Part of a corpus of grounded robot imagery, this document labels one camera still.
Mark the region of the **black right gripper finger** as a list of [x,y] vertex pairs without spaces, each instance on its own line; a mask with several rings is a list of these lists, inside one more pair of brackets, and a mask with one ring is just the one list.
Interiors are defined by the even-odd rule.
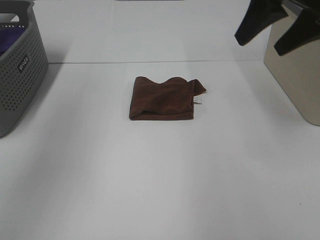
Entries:
[[245,46],[261,31],[288,16],[282,0],[251,0],[246,14],[234,37],[240,46]]
[[320,15],[303,9],[287,32],[275,43],[274,49],[279,56],[284,56],[319,39]]

